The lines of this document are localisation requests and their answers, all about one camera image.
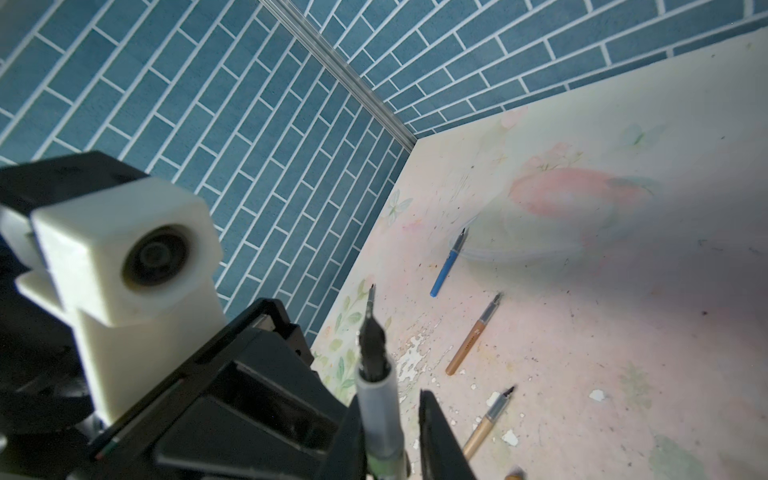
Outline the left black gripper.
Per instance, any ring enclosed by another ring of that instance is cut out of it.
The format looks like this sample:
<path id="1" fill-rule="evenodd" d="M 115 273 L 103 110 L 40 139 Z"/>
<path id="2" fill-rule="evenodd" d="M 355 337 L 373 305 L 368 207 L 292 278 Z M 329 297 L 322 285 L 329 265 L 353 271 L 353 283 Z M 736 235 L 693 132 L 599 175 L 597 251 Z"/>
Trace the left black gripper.
<path id="1" fill-rule="evenodd" d="M 69 479 L 311 479 L 346 414 L 301 327 L 259 298 L 80 455 Z"/>

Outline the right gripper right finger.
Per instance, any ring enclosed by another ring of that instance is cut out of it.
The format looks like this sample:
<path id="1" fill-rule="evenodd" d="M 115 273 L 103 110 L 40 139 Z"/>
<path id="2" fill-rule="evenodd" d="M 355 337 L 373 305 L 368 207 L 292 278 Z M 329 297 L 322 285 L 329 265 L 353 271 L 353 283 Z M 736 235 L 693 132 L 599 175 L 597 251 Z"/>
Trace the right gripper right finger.
<path id="1" fill-rule="evenodd" d="M 421 390 L 419 395 L 419 443 L 423 479 L 476 479 L 435 395 L 429 390 Z"/>

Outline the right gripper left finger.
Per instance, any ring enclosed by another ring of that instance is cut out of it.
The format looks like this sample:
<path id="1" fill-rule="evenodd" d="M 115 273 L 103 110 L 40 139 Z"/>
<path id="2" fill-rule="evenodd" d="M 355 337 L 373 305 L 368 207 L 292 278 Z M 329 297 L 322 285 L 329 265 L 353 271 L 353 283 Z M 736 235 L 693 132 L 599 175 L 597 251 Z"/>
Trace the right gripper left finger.
<path id="1" fill-rule="evenodd" d="M 361 480 L 367 474 L 365 435 L 358 397 L 354 396 L 323 462 L 323 478 Z"/>

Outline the green pen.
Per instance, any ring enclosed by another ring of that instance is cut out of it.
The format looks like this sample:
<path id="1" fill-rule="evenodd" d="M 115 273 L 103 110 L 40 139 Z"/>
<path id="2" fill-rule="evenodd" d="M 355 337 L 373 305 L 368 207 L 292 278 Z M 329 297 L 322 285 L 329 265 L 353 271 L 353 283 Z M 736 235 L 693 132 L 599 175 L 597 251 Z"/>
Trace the green pen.
<path id="1" fill-rule="evenodd" d="M 355 386 L 370 474 L 376 479 L 406 479 L 410 473 L 399 411 L 397 374 L 386 351 L 386 333 L 374 317 L 376 287 L 371 286 L 358 335 L 360 360 Z"/>

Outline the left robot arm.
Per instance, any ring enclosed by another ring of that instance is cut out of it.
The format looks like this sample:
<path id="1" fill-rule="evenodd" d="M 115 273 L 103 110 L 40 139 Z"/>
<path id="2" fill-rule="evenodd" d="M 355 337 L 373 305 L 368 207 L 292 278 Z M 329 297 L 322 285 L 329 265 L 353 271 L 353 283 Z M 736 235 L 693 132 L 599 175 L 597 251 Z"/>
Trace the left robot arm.
<path id="1" fill-rule="evenodd" d="M 206 202 L 104 153 L 1 171 L 1 474 L 312 479 L 346 414 L 282 302 L 229 320 Z"/>

